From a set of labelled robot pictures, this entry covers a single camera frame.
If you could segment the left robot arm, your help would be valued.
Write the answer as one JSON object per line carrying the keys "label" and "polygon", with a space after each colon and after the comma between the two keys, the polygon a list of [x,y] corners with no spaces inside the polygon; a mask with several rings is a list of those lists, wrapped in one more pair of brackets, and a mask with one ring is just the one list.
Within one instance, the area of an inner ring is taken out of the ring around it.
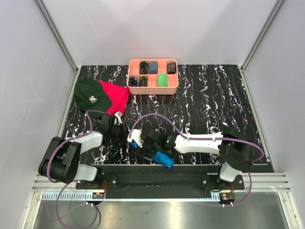
{"label": "left robot arm", "polygon": [[96,127],[80,137],[54,137],[39,165],[39,175],[65,184],[74,180],[86,181],[91,188],[99,188],[103,183],[101,172],[94,166],[81,164],[80,157],[82,153],[109,142],[124,142],[128,131],[121,116],[121,112],[103,114]]}

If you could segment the bright blue napkin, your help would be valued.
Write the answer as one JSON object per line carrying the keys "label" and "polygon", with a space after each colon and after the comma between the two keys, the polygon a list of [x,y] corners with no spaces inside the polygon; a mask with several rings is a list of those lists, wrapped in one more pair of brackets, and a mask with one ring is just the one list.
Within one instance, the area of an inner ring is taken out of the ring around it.
{"label": "bright blue napkin", "polygon": [[155,162],[159,165],[171,169],[174,166],[174,161],[162,152],[162,149],[156,143],[143,143],[142,148],[135,149],[136,155],[142,157],[149,162]]}

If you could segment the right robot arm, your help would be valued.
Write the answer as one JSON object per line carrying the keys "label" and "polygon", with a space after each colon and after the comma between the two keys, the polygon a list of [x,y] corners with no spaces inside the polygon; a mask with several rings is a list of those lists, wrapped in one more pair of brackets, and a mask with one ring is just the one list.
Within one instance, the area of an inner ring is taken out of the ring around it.
{"label": "right robot arm", "polygon": [[140,153],[167,169],[175,162],[175,155],[188,153],[204,153],[216,155],[221,164],[219,175],[216,177],[218,187],[229,188],[237,175],[250,173],[253,169],[254,155],[257,145],[245,135],[228,130],[205,135],[188,135],[173,132],[162,135],[154,129],[148,133],[140,133]]}

